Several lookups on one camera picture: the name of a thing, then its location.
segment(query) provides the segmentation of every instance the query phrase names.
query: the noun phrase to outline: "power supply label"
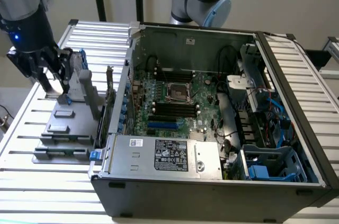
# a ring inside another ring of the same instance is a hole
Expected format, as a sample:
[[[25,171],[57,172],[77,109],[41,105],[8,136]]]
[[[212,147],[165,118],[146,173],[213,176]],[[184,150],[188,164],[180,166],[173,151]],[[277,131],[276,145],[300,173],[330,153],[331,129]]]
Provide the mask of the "power supply label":
[[[156,139],[154,168],[159,171],[188,172],[187,142]]]

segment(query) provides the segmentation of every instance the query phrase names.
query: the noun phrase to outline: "sticker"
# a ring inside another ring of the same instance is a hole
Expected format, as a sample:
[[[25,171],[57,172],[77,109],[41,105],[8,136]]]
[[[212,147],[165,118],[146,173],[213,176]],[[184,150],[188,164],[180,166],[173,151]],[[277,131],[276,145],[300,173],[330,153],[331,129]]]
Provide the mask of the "sticker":
[[[187,142],[155,140],[154,168],[159,171],[188,172]]]
[[[144,143],[143,139],[130,139],[129,140],[129,146],[134,146],[134,147],[142,147],[142,144]]]
[[[186,45],[194,45],[195,40],[194,39],[186,39]]]

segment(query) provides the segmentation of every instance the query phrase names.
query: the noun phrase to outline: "warning label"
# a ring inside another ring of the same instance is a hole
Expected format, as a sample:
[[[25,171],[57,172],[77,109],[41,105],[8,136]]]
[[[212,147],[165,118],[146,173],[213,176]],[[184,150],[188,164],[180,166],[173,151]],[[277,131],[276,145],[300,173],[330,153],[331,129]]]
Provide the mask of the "warning label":
[[[161,171],[188,172],[187,142],[155,140],[154,168]]]

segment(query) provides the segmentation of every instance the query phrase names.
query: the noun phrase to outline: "white wall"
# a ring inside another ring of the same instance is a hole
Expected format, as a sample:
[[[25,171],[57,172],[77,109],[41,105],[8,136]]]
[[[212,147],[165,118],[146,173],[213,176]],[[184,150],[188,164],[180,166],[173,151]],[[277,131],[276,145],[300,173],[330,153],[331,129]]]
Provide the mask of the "white wall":
[[[109,21],[136,20],[135,0],[105,0]],[[171,0],[144,0],[145,21],[168,22]],[[321,48],[329,35],[339,36],[339,0],[233,0],[226,28],[294,33],[307,48]],[[54,0],[48,17],[59,40],[72,18],[98,20],[95,0]],[[9,43],[0,35],[0,71],[13,80],[0,86],[27,86],[7,58]]]

